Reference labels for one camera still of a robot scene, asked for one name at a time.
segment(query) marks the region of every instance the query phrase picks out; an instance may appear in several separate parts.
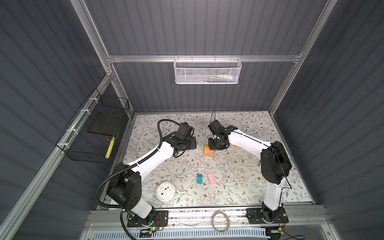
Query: pink block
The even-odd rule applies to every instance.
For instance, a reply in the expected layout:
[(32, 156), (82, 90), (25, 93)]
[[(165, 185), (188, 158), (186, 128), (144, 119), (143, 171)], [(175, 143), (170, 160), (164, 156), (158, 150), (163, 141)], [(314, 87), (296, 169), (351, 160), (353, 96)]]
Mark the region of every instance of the pink block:
[(214, 175), (213, 175), (212, 173), (209, 173), (209, 174), (208, 174), (208, 179), (209, 179), (209, 181), (211, 182), (211, 184), (216, 183), (215, 178), (214, 178)]

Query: teal block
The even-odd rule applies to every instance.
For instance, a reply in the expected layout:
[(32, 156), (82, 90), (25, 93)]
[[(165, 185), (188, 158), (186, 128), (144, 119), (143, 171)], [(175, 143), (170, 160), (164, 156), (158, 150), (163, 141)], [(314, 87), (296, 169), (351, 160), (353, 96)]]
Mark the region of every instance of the teal block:
[(197, 175), (197, 184), (203, 184), (203, 175), (202, 174)]

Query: floral tablecloth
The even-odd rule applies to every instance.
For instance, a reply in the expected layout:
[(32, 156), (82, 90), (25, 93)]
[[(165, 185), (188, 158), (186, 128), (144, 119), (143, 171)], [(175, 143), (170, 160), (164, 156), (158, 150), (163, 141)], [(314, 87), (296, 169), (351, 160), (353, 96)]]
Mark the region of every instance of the floral tablecloth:
[[(203, 205), (238, 205), (261, 203), (265, 195), (265, 179), (260, 172), (260, 160), (240, 147), (230, 146), (215, 151), (214, 157), (203, 157), (203, 149), (212, 137), (207, 125), (211, 113), (193, 114), (143, 114), (138, 115), (124, 163), (131, 162), (159, 143), (157, 121), (172, 119), (187, 122), (195, 128), (197, 149), (187, 150), (182, 157), (170, 158), (147, 176), (142, 185), (142, 195), (155, 207), (184, 207)], [(216, 113), (223, 126), (233, 125), (243, 132), (265, 141), (281, 141), (268, 112)], [(162, 122), (162, 133), (166, 136), (177, 126)], [(213, 173), (216, 183), (211, 185), (207, 174)], [(197, 174), (203, 174), (203, 184), (197, 184)], [(292, 189), (284, 189), (283, 202), (311, 201), (295, 166), (288, 180)], [(176, 194), (168, 203), (159, 202), (154, 191), (162, 181), (176, 186)]]

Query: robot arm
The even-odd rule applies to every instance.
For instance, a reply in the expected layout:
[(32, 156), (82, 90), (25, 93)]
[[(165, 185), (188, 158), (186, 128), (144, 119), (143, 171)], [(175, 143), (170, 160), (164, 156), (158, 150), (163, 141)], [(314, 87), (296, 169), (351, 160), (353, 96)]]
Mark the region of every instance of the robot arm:
[[(175, 156), (179, 151), (196, 149), (196, 139), (193, 137), (194, 129), (186, 122), (180, 123), (179, 129), (170, 133), (162, 139), (161, 147), (150, 158), (140, 163), (143, 159), (154, 152), (157, 147), (149, 151), (141, 158), (128, 163), (129, 166), (137, 164), (130, 170), (116, 175), (110, 180), (107, 195), (116, 201), (125, 211), (137, 214), (147, 225), (153, 221), (154, 207), (141, 197), (142, 181), (158, 165), (166, 159)], [(118, 172), (127, 165), (119, 163), (114, 168), (114, 173)]]
[(230, 144), (239, 146), (260, 159), (261, 173), (266, 179), (266, 194), (262, 203), (263, 218), (267, 222), (276, 219), (280, 204), (281, 192), (286, 176), (292, 168), (291, 162), (280, 142), (266, 142), (240, 131), (237, 127), (223, 127), (218, 120), (208, 125), (214, 138), (208, 139), (213, 150), (227, 149)]

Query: wire mesh basket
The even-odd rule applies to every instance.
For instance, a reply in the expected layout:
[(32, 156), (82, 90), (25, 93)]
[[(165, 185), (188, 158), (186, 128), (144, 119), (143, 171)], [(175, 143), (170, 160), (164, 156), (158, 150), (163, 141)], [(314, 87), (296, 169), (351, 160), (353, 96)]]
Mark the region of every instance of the wire mesh basket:
[(226, 60), (175, 58), (175, 82), (177, 84), (236, 84), (240, 76), (239, 58)]
[(129, 121), (128, 110), (128, 99), (98, 95), (88, 109), (81, 110), (77, 124), (71, 129), (67, 126), (62, 133), (59, 139), (70, 132), (66, 141), (56, 145), (71, 160), (107, 163), (121, 143)]

